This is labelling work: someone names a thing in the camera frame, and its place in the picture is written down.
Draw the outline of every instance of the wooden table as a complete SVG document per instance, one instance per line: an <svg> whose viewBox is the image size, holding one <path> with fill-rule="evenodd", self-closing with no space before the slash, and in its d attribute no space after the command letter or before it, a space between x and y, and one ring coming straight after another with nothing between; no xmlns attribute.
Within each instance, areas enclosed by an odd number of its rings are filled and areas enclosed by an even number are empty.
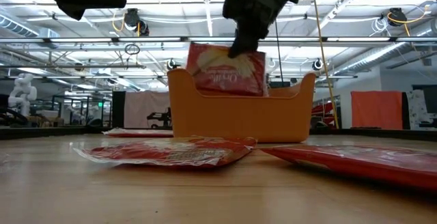
<svg viewBox="0 0 437 224"><path fill-rule="evenodd" d="M72 146L103 135L0 141L0 223L437 223L435 197L293 167L260 151L215 171L98 164ZM308 144L437 143L311 137Z"/></svg>

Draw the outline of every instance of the orange bin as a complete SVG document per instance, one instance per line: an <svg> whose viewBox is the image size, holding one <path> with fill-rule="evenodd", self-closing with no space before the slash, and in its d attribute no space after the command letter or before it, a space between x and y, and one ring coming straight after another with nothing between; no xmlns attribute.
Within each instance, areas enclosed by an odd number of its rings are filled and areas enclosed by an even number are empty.
<svg viewBox="0 0 437 224"><path fill-rule="evenodd" d="M309 136L315 74L293 87L269 89L270 97L207 96L185 69L169 77L175 137L253 137L260 143L300 143Z"/></svg>

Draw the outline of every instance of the ventilation duct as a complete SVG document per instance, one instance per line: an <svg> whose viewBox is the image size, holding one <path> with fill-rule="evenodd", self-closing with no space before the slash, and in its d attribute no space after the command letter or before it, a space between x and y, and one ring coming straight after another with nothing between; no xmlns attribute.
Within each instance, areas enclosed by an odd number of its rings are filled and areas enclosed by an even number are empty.
<svg viewBox="0 0 437 224"><path fill-rule="evenodd" d="M415 37L436 37L437 36L437 21L432 19L422 25L415 27L410 32L411 36ZM334 75L345 74L346 72L359 72L361 70L370 69L378 64L388 61L401 54L409 53L414 48L409 42L393 43L382 48L373 48L367 52L347 61L344 65L339 66Z"/></svg>
<svg viewBox="0 0 437 224"><path fill-rule="evenodd" d="M17 18L10 16L5 12L0 13L0 27L9 29L10 31L24 37L38 37L39 33L32 30L30 27L20 23Z"/></svg>

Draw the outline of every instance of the red chip bag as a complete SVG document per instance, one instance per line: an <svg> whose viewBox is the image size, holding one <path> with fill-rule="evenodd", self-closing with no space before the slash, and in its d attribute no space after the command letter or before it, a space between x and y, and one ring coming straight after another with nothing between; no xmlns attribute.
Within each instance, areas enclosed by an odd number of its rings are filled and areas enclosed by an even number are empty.
<svg viewBox="0 0 437 224"><path fill-rule="evenodd" d="M266 54L241 54L228 58L229 48L210 44L190 45L186 70L198 90L241 96L267 95Z"/></svg>
<svg viewBox="0 0 437 224"><path fill-rule="evenodd" d="M173 136L172 130L154 130L154 129L123 129L113 128L110 131L103 132L104 135L111 137L147 137L147 138L171 138Z"/></svg>
<svg viewBox="0 0 437 224"><path fill-rule="evenodd" d="M247 155L255 139L175 138L75 150L97 163L132 163L179 167L218 167Z"/></svg>
<svg viewBox="0 0 437 224"><path fill-rule="evenodd" d="M263 148L292 163L437 191L437 154L403 148L312 146Z"/></svg>

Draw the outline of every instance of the desk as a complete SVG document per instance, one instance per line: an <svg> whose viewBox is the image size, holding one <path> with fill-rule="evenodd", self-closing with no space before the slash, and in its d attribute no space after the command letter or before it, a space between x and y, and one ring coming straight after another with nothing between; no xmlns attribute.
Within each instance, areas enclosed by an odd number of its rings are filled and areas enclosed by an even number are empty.
<svg viewBox="0 0 437 224"><path fill-rule="evenodd" d="M74 143L120 139L81 135L0 141L0 223L435 223L424 196L302 170L254 151L214 171L98 164ZM437 151L437 143L313 136L308 144L399 145Z"/></svg>

